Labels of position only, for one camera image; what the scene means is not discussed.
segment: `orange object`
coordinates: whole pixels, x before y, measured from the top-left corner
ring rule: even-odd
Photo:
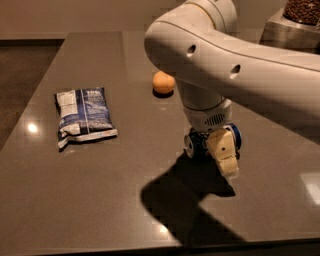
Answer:
[[[169,94],[173,91],[175,79],[166,73],[159,71],[153,76],[153,89],[159,94]]]

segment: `snack bag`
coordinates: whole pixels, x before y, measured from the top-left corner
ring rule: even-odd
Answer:
[[[60,113],[58,146],[117,136],[111,123],[104,88],[79,89],[54,95]]]

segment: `wall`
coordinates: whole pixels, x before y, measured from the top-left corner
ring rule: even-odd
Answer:
[[[65,38],[69,32],[144,31],[184,0],[1,0],[0,39]],[[254,39],[286,0],[234,0],[239,29]]]

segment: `dark floor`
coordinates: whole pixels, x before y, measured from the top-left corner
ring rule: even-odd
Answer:
[[[62,41],[0,41],[0,150]]]

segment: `table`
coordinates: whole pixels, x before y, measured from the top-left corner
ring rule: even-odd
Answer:
[[[1,254],[320,237],[320,147],[234,104],[243,147],[228,183],[185,158],[178,90],[155,98],[156,71],[143,32],[68,35],[0,153]],[[118,137],[59,152],[53,95],[95,86]]]

